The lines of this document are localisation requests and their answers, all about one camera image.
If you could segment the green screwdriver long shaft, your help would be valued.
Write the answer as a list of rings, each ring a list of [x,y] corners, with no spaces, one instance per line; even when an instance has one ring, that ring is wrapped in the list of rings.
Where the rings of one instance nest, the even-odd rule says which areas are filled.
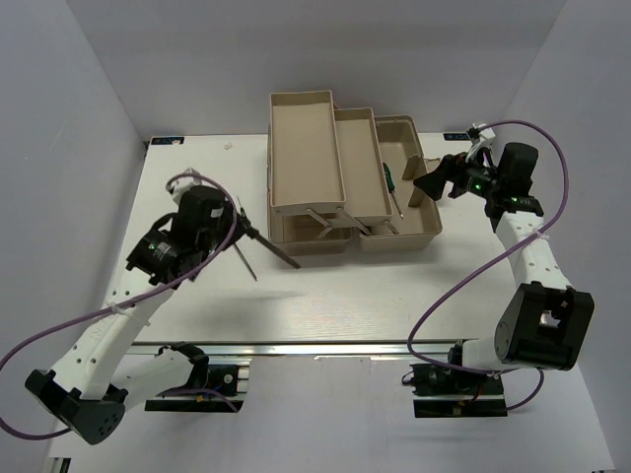
[[[387,186],[387,190],[388,193],[394,203],[394,206],[396,208],[397,214],[399,215],[400,219],[403,220],[404,219],[404,214],[403,211],[401,209],[401,206],[399,204],[399,201],[397,199],[396,196],[396,191],[395,191],[395,185],[394,185],[394,181],[392,179],[392,175],[390,172],[390,169],[388,167],[388,165],[386,163],[383,163],[383,169],[384,169],[384,174],[385,174],[385,179],[386,179],[386,186]]]

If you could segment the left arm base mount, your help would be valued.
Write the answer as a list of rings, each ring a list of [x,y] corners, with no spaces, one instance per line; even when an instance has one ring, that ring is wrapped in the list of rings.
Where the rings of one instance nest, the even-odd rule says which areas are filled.
[[[247,390],[248,367],[210,363],[200,349],[190,344],[176,344],[174,348],[191,358],[195,368],[186,384],[147,400],[146,412],[240,412]]]

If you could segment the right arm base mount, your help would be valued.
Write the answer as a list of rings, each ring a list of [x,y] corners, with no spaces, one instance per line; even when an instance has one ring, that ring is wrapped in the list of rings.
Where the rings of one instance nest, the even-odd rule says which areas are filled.
[[[401,378],[412,388],[417,419],[501,418],[508,416],[499,377],[415,364]]]

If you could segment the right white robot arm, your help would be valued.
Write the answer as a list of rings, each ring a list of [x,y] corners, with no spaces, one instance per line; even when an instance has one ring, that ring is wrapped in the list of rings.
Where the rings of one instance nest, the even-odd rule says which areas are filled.
[[[465,193],[485,201],[485,214],[503,244],[516,292],[492,336],[464,341],[451,349],[445,368],[447,385],[465,393],[482,373],[508,368],[568,371],[577,362],[595,302],[563,275],[544,237],[543,211],[531,196],[537,150],[512,142],[498,165],[486,163],[488,149],[474,158],[446,155],[438,167],[414,181],[417,190],[439,200],[447,183],[450,197]]]

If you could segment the beige plastic toolbox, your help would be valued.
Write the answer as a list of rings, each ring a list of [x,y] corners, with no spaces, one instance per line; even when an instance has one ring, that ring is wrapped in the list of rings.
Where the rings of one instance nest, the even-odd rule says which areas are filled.
[[[353,240],[364,252],[427,247],[443,230],[437,204],[413,184],[428,172],[408,115],[340,108],[330,91],[270,96],[268,235],[291,255],[342,253]]]

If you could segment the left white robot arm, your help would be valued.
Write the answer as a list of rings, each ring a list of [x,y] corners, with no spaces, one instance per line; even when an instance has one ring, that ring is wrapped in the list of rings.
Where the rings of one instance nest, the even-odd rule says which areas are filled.
[[[193,185],[177,210],[161,217],[137,243],[108,304],[50,369],[34,370],[25,387],[71,432],[90,445],[109,437],[125,412],[165,391],[196,393],[208,381],[208,357],[178,342],[128,372],[116,369],[151,316],[188,275],[232,235],[235,211],[221,190]]]

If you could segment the yellow black handled file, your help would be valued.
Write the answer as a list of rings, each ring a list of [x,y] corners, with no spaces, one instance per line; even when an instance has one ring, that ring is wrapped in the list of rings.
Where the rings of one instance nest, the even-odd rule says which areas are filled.
[[[269,250],[272,254],[280,258],[282,261],[293,267],[294,269],[300,269],[301,265],[298,261],[296,261],[293,257],[285,253],[278,246],[273,244],[267,238],[260,234],[260,231],[254,228],[249,221],[240,220],[240,226],[243,229],[243,233],[248,236],[250,239],[257,241],[264,248]]]

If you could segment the black handled awl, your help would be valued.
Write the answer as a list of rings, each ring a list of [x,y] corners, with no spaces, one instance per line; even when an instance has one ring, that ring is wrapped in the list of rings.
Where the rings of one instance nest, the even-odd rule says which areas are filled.
[[[252,277],[254,282],[257,282],[258,281],[257,275],[255,274],[252,266],[250,265],[247,258],[245,257],[245,254],[243,253],[243,251],[240,249],[237,243],[234,243],[233,247],[235,251],[237,252],[239,258],[241,259],[242,263],[245,265],[245,268],[248,271],[249,275]]]

